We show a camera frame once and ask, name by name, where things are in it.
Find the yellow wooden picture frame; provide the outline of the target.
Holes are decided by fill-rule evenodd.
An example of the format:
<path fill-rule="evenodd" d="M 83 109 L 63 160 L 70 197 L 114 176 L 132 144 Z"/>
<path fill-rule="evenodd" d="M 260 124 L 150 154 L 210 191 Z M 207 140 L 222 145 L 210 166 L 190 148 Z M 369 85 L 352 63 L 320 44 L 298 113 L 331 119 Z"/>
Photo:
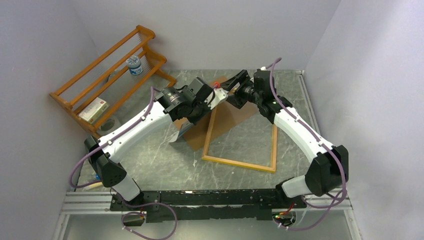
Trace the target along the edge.
<path fill-rule="evenodd" d="M 201 157 L 203 160 L 216 162 L 220 164 L 232 165 L 236 167 L 248 168 L 248 169 L 253 169 L 258 171 L 270 172 L 270 173 L 276 172 L 278 129 L 275 125 L 272 126 L 272 134 L 271 134 L 270 166 L 258 165 L 258 164 L 244 162 L 244 161 L 237 161 L 237 160 L 208 155 L 208 151 L 211 144 L 210 138 L 212 135 L 212 128 L 214 126 L 214 118 L 215 118 L 215 113 L 213 112 L 213 110 L 211 112 L 211 120 L 209 122 L 208 132 L 206 134 L 206 140 L 203 146 L 202 157 Z"/>

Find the building and sky photo print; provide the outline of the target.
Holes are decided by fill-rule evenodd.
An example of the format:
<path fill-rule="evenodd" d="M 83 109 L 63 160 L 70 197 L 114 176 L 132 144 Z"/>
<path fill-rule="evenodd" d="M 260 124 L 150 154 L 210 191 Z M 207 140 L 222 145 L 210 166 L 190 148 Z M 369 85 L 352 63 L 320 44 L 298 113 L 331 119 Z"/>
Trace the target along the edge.
<path fill-rule="evenodd" d="M 179 138 L 181 138 L 188 130 L 190 130 L 194 126 L 190 121 L 185 121 L 181 126 L 178 132 L 176 132 L 172 138 L 168 141 L 169 143 L 176 142 Z"/>

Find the brown cardboard backing board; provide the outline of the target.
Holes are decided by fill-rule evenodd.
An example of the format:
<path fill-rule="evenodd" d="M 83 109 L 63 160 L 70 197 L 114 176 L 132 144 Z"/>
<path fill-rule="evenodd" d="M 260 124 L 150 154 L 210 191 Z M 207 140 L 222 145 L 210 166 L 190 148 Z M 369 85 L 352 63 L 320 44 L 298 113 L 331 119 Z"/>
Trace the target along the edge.
<path fill-rule="evenodd" d="M 257 106 L 250 102 L 247 102 L 241 109 L 237 109 L 225 101 L 219 104 L 212 112 L 215 113 L 215 117 L 213 128 L 211 130 L 211 141 L 228 132 L 233 127 L 247 120 L 251 116 L 257 114 L 259 111 Z M 186 142 L 193 151 L 203 148 L 206 142 L 211 116 L 212 114 L 208 113 L 181 138 L 173 143 Z M 176 120 L 173 124 L 179 131 L 181 125 L 186 121 L 187 119 L 183 118 Z"/>

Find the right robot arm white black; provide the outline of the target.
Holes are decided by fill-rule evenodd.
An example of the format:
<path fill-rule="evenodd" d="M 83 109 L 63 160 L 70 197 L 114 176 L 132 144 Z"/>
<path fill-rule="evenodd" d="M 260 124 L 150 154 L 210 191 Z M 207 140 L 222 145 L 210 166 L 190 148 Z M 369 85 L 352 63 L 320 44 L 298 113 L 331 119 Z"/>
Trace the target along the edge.
<path fill-rule="evenodd" d="M 260 114 L 285 132 L 302 150 L 309 167 L 305 174 L 279 183 L 275 202 L 288 207 L 298 196 L 322 196 L 336 187 L 342 187 L 346 196 L 349 179 L 349 153 L 343 146 L 336 146 L 320 136 L 298 114 L 293 105 L 277 94 L 271 71 L 258 69 L 253 77 L 246 70 L 221 83 L 220 88 L 230 95 L 226 99 L 241 109 L 247 102 L 257 106 Z"/>

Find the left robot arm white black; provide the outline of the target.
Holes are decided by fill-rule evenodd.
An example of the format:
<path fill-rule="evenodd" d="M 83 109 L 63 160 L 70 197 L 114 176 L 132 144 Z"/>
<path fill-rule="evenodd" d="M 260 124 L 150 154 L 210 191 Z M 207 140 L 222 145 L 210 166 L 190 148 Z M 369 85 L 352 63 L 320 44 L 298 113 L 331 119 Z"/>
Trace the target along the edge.
<path fill-rule="evenodd" d="M 149 104 L 135 117 L 99 139 L 86 139 L 88 163 L 103 186 L 115 190 L 130 210 L 139 209 L 143 193 L 121 164 L 124 154 L 154 130 L 176 120 L 185 118 L 195 124 L 216 107 L 218 92 L 217 83 L 210 86 L 199 77 L 180 88 L 152 87 Z"/>

